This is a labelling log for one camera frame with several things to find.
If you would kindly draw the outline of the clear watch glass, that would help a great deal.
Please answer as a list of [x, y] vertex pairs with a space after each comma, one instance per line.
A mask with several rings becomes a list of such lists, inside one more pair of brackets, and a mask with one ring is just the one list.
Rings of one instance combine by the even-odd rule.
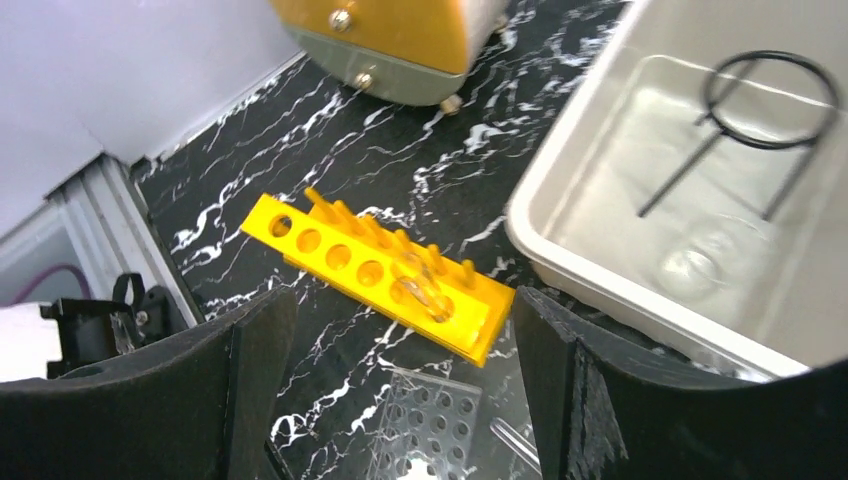
[[661, 257], [656, 283], [681, 301], [705, 299], [756, 276], [772, 247], [772, 239], [756, 229], [700, 228]]

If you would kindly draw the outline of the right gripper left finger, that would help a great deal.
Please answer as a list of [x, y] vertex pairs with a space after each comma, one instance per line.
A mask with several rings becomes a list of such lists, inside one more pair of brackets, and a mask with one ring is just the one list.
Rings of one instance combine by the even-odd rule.
[[283, 479], [271, 416], [294, 296], [237, 310], [56, 379], [1, 386], [5, 479]]

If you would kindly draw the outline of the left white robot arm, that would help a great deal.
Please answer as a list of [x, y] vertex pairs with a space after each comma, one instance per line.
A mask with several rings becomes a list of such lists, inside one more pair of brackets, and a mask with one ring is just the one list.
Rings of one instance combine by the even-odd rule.
[[187, 327], [170, 291], [136, 272], [118, 276], [108, 299], [13, 303], [1, 308], [1, 380], [56, 379]]

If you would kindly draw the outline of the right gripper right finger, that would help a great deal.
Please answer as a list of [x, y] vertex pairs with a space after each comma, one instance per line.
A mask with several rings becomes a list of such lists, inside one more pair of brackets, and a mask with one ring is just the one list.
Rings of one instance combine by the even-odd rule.
[[766, 383], [660, 356], [520, 287], [516, 342], [546, 479], [843, 479], [845, 362]]

